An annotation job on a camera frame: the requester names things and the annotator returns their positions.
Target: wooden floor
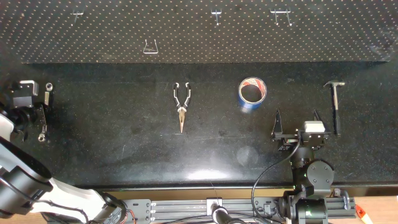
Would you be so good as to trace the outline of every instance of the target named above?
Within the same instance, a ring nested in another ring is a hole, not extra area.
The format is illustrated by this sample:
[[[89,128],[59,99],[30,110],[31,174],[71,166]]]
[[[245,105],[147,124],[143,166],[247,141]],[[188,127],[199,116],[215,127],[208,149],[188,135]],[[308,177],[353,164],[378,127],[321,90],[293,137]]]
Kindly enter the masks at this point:
[[[371,217],[373,223],[398,223],[398,197],[356,197],[356,204],[360,205]],[[329,220],[332,224],[361,224],[359,218],[344,220]],[[14,215],[8,220],[0,220],[0,224],[46,224],[39,213],[30,213],[29,215]]]

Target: pliers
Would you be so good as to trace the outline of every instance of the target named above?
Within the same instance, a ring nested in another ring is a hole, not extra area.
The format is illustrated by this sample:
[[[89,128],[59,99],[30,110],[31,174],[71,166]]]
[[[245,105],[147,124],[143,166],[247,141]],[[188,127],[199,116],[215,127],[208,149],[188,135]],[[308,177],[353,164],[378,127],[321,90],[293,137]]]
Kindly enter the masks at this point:
[[[185,99],[184,105],[181,106],[177,96],[180,84],[176,83],[173,85],[174,102],[177,105],[177,112],[179,113],[181,133],[182,133],[182,128],[184,127],[185,112],[187,112],[189,102],[191,101],[191,86],[189,85],[189,83],[186,83],[185,86],[187,87],[187,99]]]

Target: pegboard hook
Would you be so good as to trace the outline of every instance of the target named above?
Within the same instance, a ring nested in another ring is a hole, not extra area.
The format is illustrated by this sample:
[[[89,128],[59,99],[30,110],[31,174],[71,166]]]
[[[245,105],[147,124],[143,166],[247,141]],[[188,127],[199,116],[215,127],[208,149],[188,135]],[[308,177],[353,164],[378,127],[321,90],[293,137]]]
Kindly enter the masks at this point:
[[[79,12],[79,11],[75,12],[75,10],[73,10],[72,15],[75,16],[75,22],[73,24],[76,24],[77,17],[82,16],[84,13],[85,13],[84,10],[83,10],[83,12]]]
[[[219,24],[218,23],[218,15],[220,15],[223,11],[221,10],[220,12],[217,12],[217,9],[216,9],[216,11],[214,11],[214,12],[210,11],[210,12],[211,12],[212,15],[216,15],[216,22],[217,22],[217,25],[218,25]]]
[[[159,53],[159,50],[157,49],[156,40],[155,40],[156,51],[145,51],[145,50],[154,50],[154,49],[147,49],[147,45],[148,45],[147,40],[145,40],[145,47],[144,47],[144,50],[142,51],[142,53],[144,53],[144,54],[157,54],[157,53]]]
[[[274,10],[270,9],[270,12],[275,15],[275,24],[276,25],[279,25],[278,24],[278,16],[277,16],[277,14],[281,13],[281,14],[286,14],[287,21],[289,22],[289,26],[292,26],[292,23],[290,22],[290,17],[289,17],[289,13],[292,12],[290,9],[286,9],[284,11],[277,11],[276,9],[274,9]]]

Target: hammer handle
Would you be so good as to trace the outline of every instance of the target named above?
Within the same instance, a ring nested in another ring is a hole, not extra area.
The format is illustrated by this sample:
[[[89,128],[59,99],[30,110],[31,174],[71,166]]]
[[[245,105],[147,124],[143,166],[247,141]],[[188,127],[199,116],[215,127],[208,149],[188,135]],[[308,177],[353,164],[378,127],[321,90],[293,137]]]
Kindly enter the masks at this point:
[[[337,137],[341,136],[340,132],[340,117],[338,115],[338,110],[335,110],[335,133]]]

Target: hammer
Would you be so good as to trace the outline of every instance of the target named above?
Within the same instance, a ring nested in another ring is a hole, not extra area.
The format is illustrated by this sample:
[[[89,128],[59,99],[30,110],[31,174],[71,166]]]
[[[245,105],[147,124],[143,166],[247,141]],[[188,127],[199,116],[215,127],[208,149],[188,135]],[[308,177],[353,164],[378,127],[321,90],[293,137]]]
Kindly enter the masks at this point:
[[[335,113],[333,118],[335,119],[335,134],[337,137],[341,136],[340,133],[340,117],[338,116],[338,101],[337,101],[337,86],[343,86],[345,85],[345,82],[339,82],[337,80],[332,80],[328,81],[324,86],[331,84],[331,87],[333,88],[333,104],[335,106]]]

